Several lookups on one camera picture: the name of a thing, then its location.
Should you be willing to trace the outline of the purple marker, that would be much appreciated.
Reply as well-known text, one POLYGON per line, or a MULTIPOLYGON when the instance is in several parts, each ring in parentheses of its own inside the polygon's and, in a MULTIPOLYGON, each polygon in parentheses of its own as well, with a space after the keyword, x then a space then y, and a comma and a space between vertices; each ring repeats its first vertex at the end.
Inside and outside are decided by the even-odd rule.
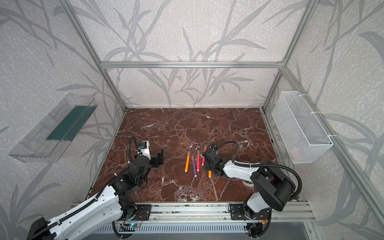
POLYGON ((196 161, 194 156, 191 157, 191 160, 193 165, 194 177, 196 178, 198 176, 198 171, 197 171, 197 166, 196 166, 196 161))

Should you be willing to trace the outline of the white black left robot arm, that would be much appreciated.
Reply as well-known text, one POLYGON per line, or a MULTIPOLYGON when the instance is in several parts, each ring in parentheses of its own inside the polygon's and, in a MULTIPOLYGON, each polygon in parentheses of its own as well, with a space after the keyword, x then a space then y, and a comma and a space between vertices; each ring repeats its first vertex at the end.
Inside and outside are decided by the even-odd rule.
POLYGON ((103 225, 119 220, 123 214, 135 214, 137 208, 131 194, 147 184, 152 168, 163 163, 163 152, 154 157, 137 155, 88 200, 50 220, 41 217, 32 223, 27 239, 82 240, 103 225))

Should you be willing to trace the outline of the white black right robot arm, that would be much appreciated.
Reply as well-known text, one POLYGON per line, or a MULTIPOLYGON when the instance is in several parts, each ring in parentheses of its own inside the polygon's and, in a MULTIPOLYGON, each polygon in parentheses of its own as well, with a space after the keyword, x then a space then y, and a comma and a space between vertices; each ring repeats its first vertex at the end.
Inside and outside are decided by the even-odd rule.
POLYGON ((219 177, 240 179, 252 183, 257 192, 252 193, 242 204, 242 218, 256 219, 267 210, 283 211, 287 202, 301 192, 303 182, 293 169, 276 165, 269 160, 258 164, 240 163, 221 158, 217 151, 208 149, 203 153, 205 169, 219 177))

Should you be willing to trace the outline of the thin pink pen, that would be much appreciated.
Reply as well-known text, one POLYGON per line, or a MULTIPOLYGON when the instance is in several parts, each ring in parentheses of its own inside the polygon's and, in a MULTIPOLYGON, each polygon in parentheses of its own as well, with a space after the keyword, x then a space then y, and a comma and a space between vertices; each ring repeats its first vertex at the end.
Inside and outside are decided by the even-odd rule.
POLYGON ((205 165, 206 157, 205 152, 207 151, 207 146, 204 146, 203 154, 202 154, 202 166, 205 165))

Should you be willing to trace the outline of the thick pink marker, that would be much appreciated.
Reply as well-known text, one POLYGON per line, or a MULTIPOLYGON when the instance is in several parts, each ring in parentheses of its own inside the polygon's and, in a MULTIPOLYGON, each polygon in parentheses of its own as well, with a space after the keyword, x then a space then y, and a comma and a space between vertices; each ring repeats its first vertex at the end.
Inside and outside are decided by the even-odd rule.
POLYGON ((200 171, 200 164, 201 164, 200 151, 197 151, 197 172, 200 171))

